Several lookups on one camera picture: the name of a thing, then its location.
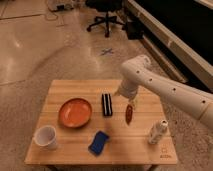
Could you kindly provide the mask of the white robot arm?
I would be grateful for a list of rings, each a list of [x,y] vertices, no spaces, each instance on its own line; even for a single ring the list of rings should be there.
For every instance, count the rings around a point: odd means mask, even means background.
[[[117,92],[134,99],[140,86],[168,100],[213,131],[213,94],[165,78],[149,70],[151,60],[139,55],[121,64]]]

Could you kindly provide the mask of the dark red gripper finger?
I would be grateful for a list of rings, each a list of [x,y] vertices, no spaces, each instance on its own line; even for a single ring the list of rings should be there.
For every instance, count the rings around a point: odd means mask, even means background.
[[[132,121],[132,116],[133,116],[133,107],[132,105],[128,104],[126,108],[126,114],[125,114],[125,120],[128,125]]]

